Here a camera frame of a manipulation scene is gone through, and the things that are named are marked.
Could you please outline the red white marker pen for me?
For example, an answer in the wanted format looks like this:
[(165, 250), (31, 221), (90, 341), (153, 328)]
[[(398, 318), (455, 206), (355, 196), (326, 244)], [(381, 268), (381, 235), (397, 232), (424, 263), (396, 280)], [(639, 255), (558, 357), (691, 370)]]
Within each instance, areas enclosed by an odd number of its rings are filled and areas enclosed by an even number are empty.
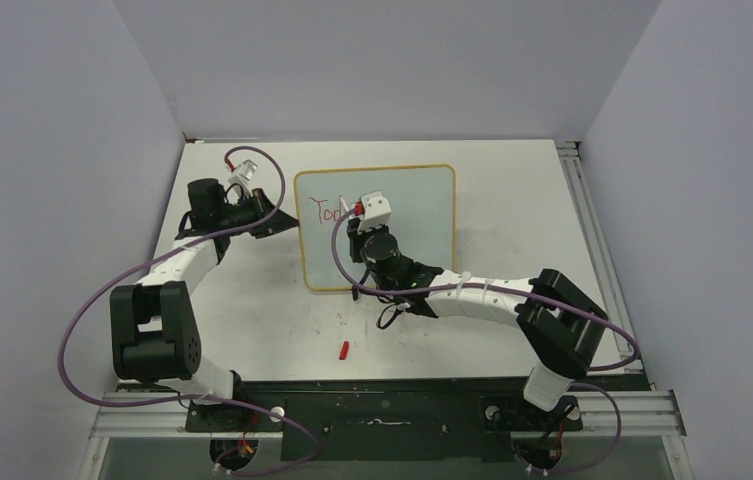
[(349, 203), (343, 196), (339, 197), (339, 205), (341, 208), (341, 213), (344, 216), (349, 217), (355, 215), (354, 203)]

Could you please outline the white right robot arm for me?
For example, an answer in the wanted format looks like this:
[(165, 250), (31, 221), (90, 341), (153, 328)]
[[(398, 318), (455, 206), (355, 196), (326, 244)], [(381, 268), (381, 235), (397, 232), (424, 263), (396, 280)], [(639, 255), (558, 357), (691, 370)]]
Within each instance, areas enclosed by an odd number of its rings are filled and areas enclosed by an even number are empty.
[(348, 221), (350, 258), (365, 267), (379, 295), (424, 317), (466, 317), (517, 327), (538, 360), (517, 402), (521, 421), (542, 428), (558, 412), (569, 386), (585, 378), (604, 336), (592, 316), (605, 311), (561, 272), (495, 280), (429, 266), (403, 255), (388, 227), (359, 231)]

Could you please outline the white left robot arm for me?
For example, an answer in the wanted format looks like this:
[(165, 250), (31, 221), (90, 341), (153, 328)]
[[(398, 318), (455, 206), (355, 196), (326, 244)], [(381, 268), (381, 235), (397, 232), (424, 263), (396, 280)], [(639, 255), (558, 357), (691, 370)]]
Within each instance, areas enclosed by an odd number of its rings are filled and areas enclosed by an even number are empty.
[(121, 380), (168, 387), (212, 404), (213, 420), (234, 431), (249, 420), (250, 403), (236, 394), (239, 375), (204, 357), (191, 295), (220, 264), (233, 236), (266, 238), (299, 222), (275, 209), (260, 188), (230, 203), (223, 185), (211, 178), (190, 182), (188, 200), (174, 255), (110, 293), (113, 366)]

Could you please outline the red marker cap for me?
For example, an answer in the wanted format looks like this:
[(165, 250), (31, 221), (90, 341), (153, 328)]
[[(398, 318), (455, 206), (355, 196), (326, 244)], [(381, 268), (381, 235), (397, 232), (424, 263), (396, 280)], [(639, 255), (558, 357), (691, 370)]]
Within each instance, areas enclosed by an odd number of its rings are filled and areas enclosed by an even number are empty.
[(344, 341), (340, 348), (339, 359), (345, 360), (348, 356), (349, 350), (350, 350), (350, 342)]

